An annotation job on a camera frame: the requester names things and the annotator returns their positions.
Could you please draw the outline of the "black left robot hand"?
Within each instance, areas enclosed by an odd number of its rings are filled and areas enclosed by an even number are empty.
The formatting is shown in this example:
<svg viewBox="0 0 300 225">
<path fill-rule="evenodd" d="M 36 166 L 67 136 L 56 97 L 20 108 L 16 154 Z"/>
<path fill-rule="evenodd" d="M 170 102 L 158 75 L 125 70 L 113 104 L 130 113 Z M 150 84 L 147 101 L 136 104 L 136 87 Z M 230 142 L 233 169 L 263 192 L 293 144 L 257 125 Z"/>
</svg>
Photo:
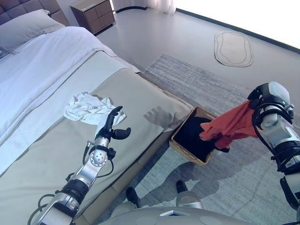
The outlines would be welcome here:
<svg viewBox="0 0 300 225">
<path fill-rule="evenodd" d="M 109 141 L 111 139 L 124 140 L 130 136 L 130 127 L 128 127 L 126 130 L 112 129 L 114 118 L 118 115 L 122 108 L 123 106 L 117 106 L 116 108 L 112 109 L 112 111 L 108 114 L 105 125 L 96 134 L 95 140 L 100 137 L 106 138 Z"/>
</svg>

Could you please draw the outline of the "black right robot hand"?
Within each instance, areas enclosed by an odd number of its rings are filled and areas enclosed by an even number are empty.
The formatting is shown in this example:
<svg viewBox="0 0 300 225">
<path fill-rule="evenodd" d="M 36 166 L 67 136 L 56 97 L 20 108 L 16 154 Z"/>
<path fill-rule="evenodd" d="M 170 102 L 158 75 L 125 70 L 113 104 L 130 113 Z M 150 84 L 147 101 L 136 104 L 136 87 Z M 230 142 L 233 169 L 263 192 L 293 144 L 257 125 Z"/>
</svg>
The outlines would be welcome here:
<svg viewBox="0 0 300 225">
<path fill-rule="evenodd" d="M 293 117 L 293 104 L 290 101 L 288 90 L 278 82 L 264 83 L 257 86 L 247 98 L 250 103 L 249 107 L 255 109 L 260 105 L 273 103 L 281 106 Z"/>
</svg>

